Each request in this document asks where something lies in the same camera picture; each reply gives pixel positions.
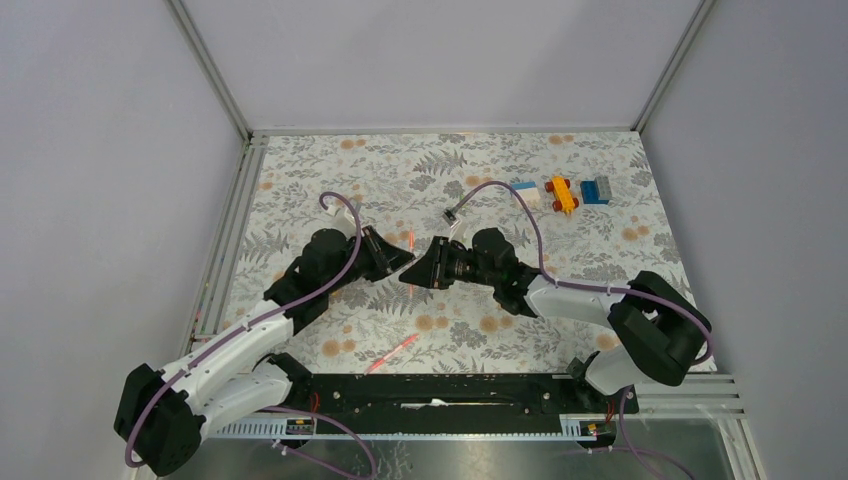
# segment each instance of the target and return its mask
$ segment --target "floral pattern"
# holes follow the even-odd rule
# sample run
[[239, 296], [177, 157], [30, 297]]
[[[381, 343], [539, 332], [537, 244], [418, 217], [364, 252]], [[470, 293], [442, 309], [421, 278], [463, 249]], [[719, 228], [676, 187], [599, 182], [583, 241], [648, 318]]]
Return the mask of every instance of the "floral pattern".
[[[553, 175], [579, 182], [606, 175], [609, 205], [552, 211], [544, 182]], [[223, 326], [249, 311], [330, 217], [318, 195], [336, 191], [360, 203], [363, 223], [389, 242], [423, 254], [433, 235], [447, 235], [441, 212], [482, 182], [535, 181], [533, 206], [551, 274], [625, 281], [642, 269], [666, 278], [691, 300], [639, 136], [575, 134], [396, 134], [271, 137], [239, 250]], [[507, 192], [485, 189], [460, 216], [468, 232], [497, 226], [519, 258], [536, 264], [536, 239]], [[449, 291], [410, 288], [397, 276], [364, 280], [331, 297], [329, 310], [275, 347], [313, 371], [364, 371], [413, 333], [418, 339], [380, 372], [473, 373], [564, 371], [572, 358], [618, 345], [608, 329], [567, 318], [513, 317], [491, 289], [454, 284]], [[714, 370], [710, 360], [695, 367]]]

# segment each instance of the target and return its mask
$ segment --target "gray wall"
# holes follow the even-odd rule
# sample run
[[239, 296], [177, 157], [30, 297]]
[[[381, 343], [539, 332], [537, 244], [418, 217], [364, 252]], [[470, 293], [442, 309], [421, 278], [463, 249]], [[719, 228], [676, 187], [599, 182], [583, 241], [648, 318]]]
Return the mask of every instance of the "gray wall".
[[177, 354], [240, 141], [163, 2], [2, 2], [0, 69], [0, 476], [119, 478], [124, 378]]
[[644, 137], [771, 479], [844, 478], [848, 2], [719, 2]]
[[628, 126], [698, 0], [186, 0], [255, 128]]

